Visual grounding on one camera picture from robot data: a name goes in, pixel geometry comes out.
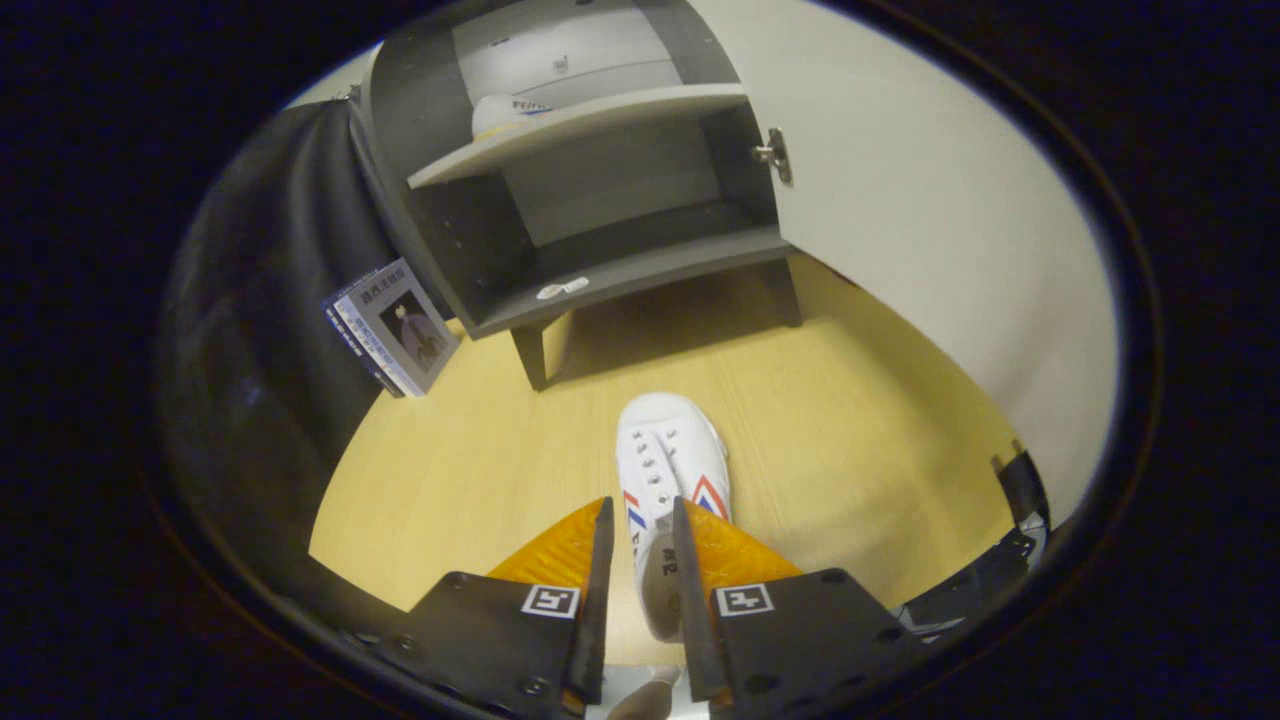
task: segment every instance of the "door hinge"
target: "door hinge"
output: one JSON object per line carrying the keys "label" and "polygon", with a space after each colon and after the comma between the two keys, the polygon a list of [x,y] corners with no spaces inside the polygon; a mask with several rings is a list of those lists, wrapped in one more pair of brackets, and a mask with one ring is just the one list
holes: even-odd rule
{"label": "door hinge", "polygon": [[778,179],[783,184],[791,184],[791,160],[787,158],[787,142],[780,128],[769,128],[769,143],[753,147],[751,158],[756,163],[768,163],[777,168]]}

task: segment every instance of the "cabinet shelf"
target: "cabinet shelf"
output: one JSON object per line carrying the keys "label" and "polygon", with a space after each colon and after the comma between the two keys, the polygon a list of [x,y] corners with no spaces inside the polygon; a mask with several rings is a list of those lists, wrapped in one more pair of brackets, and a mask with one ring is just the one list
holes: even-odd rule
{"label": "cabinet shelf", "polygon": [[[608,238],[609,242],[600,242]],[[737,206],[712,202],[616,223],[558,241],[512,291],[477,318],[471,337],[554,319],[563,313],[677,281],[755,265],[794,252],[778,225],[753,224]],[[549,283],[586,278],[588,286],[547,300]]]}
{"label": "cabinet shelf", "polygon": [[746,104],[740,83],[657,87],[580,102],[472,142],[426,165],[408,178],[411,188],[500,169],[512,160],[611,128],[673,117],[700,117]]}

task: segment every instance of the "black metal plate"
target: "black metal plate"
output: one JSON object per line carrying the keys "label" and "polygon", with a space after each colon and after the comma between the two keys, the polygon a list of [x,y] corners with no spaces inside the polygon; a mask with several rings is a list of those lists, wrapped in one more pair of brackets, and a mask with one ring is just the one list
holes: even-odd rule
{"label": "black metal plate", "polygon": [[374,652],[492,712],[561,717],[575,620],[526,612],[535,587],[449,573]]}
{"label": "black metal plate", "polygon": [[763,591],[713,594],[733,694],[718,716],[806,716],[831,697],[855,702],[928,652],[844,570],[763,583]]}

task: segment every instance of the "sticker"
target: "sticker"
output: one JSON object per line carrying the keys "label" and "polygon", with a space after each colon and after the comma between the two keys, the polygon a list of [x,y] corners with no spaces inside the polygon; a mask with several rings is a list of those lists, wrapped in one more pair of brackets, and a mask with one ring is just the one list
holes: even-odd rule
{"label": "sticker", "polygon": [[534,585],[525,598],[521,612],[530,615],[545,615],[548,618],[568,618],[572,620],[577,612],[577,588],[556,588],[552,585]]}
{"label": "sticker", "polygon": [[577,292],[577,291],[582,290],[584,287],[586,287],[588,283],[590,283],[590,282],[591,281],[589,281],[586,278],[577,278],[577,279],[573,279],[573,281],[570,281],[570,282],[564,283],[562,287],[564,288],[564,292]]}
{"label": "sticker", "polygon": [[773,601],[769,598],[769,591],[764,589],[764,583],[717,588],[716,597],[719,601],[721,618],[773,611]]}

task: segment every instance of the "gray cabinet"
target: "gray cabinet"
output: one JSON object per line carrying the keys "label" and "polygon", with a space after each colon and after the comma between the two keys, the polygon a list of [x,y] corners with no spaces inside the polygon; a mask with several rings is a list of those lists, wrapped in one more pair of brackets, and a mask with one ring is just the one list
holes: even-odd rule
{"label": "gray cabinet", "polygon": [[[495,91],[573,102],[472,142]],[[799,323],[756,119],[684,0],[463,3],[385,40],[364,105],[401,254],[532,387],[557,316],[678,279],[759,265]]]}

